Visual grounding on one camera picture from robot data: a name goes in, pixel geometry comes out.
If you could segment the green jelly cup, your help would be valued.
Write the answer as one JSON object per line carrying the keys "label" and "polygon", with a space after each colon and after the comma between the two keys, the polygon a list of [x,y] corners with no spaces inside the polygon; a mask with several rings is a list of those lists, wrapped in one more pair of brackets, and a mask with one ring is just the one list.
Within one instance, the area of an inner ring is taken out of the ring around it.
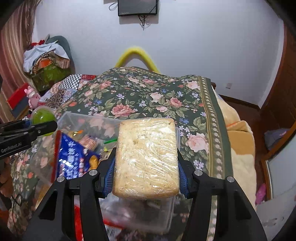
{"label": "green jelly cup", "polygon": [[48,121],[56,121],[56,117],[54,115],[54,111],[45,105],[38,106],[33,110],[30,116],[30,124],[32,126]]}

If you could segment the blue snack bag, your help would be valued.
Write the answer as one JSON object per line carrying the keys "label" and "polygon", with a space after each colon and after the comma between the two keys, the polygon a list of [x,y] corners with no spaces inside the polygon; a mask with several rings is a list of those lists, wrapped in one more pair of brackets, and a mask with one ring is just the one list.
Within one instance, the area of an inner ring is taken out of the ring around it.
{"label": "blue snack bag", "polygon": [[51,182],[60,176],[67,179],[82,177],[86,172],[98,167],[100,158],[100,154],[58,131],[55,138]]}

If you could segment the tan biscuit block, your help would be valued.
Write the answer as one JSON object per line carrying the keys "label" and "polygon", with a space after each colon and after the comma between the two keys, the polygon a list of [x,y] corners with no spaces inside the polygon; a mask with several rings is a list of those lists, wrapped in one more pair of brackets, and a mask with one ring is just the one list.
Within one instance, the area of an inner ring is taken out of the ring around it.
{"label": "tan biscuit block", "polygon": [[156,199],[180,190],[175,122],[171,118],[124,120],[119,126],[112,193]]}

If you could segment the pink rabbit toy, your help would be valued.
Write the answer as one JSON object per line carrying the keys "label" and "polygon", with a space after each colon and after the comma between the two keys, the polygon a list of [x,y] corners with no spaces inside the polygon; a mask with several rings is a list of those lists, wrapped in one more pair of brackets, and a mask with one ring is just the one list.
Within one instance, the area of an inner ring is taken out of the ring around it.
{"label": "pink rabbit toy", "polygon": [[34,87],[31,87],[30,85],[27,87],[27,89],[24,90],[27,98],[28,98],[28,103],[29,103],[29,107],[30,109],[35,109],[38,107],[39,105],[39,101],[41,96],[39,95],[39,93],[37,92],[36,89],[34,89]]}

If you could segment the red box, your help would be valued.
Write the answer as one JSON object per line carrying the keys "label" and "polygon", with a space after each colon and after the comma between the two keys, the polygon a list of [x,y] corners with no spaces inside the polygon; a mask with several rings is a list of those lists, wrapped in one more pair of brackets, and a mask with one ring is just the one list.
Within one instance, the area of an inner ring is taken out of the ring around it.
{"label": "red box", "polygon": [[9,105],[10,109],[14,109],[18,103],[26,97],[25,89],[27,89],[29,86],[28,83],[23,84],[20,88],[18,88],[12,95],[11,97],[8,98],[6,101],[7,104]]}

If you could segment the white wardrobe sliding door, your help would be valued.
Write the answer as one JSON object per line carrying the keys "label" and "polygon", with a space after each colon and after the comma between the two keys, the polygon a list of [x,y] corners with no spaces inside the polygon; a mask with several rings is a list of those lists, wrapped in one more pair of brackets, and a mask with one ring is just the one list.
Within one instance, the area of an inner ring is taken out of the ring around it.
{"label": "white wardrobe sliding door", "polygon": [[270,162],[273,197],[262,204],[262,225],[268,240],[284,227],[295,208],[295,138]]}

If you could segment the patchwork quilt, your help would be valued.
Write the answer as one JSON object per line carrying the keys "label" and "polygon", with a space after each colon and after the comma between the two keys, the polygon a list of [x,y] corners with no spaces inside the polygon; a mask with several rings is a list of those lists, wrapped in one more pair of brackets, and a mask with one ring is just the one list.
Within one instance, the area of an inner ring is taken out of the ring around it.
{"label": "patchwork quilt", "polygon": [[92,81],[95,75],[72,74],[55,83],[39,100],[38,106],[58,109],[68,101],[78,90]]}

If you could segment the clear plastic storage box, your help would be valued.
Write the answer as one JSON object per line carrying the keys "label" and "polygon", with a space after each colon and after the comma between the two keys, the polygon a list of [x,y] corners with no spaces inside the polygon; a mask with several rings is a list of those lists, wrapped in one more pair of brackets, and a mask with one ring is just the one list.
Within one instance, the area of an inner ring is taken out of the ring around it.
{"label": "clear plastic storage box", "polygon": [[[66,143],[73,140],[79,144],[77,163],[81,169],[67,178],[76,178],[96,168],[106,160],[116,147],[120,120],[65,112],[58,121],[58,129],[45,136],[30,161],[34,172],[40,178],[36,193],[41,200],[45,191],[57,176],[65,174],[62,169],[67,164]],[[116,236],[120,230],[129,228],[143,232],[164,234],[171,227],[174,212],[174,198],[124,199],[109,193],[100,199],[103,222],[108,232]]]}

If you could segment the red snack bag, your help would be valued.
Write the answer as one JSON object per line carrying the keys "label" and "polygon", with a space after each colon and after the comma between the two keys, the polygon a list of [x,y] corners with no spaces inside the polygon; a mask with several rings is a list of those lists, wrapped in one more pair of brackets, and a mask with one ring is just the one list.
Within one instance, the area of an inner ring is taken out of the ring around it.
{"label": "red snack bag", "polygon": [[97,211],[95,208],[95,212],[92,213],[84,204],[81,210],[79,196],[74,196],[76,240],[117,240],[123,228],[103,219],[101,211],[99,214]]}

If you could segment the pile of clothes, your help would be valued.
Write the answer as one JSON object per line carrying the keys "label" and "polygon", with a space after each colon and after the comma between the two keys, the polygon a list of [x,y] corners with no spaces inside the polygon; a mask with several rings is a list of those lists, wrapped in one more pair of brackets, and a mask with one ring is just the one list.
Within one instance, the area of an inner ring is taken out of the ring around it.
{"label": "pile of clothes", "polygon": [[71,75],[75,65],[67,39],[54,36],[32,43],[23,54],[23,71],[40,94]]}

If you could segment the beige blanket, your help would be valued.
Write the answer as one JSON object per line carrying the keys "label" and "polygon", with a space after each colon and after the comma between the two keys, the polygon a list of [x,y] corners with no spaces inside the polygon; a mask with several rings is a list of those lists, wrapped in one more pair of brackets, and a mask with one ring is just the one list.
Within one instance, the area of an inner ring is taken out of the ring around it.
{"label": "beige blanket", "polygon": [[222,111],[231,147],[233,175],[252,206],[256,200],[255,141],[253,132],[237,111],[215,94]]}

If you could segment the striped brown curtain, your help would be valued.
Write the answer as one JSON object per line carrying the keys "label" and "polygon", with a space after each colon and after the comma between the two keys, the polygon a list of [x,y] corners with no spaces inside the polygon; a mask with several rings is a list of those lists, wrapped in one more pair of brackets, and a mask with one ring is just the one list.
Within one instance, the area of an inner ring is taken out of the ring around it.
{"label": "striped brown curtain", "polygon": [[32,42],[35,13],[40,1],[17,1],[1,27],[1,122],[15,118],[6,102],[16,89],[31,82],[23,71],[23,54]]}

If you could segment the brown wooden door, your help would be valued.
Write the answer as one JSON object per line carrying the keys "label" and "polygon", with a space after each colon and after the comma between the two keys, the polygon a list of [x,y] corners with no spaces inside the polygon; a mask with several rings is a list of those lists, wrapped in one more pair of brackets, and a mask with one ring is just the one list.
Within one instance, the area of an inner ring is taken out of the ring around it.
{"label": "brown wooden door", "polygon": [[295,37],[287,26],[280,66],[260,117],[265,132],[295,125]]}

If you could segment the small black wall monitor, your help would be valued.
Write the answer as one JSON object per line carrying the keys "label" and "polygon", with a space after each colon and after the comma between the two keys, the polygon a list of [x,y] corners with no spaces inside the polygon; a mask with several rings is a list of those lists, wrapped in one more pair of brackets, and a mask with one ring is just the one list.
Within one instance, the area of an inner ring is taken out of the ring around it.
{"label": "small black wall monitor", "polygon": [[157,15],[158,0],[118,0],[118,16]]}

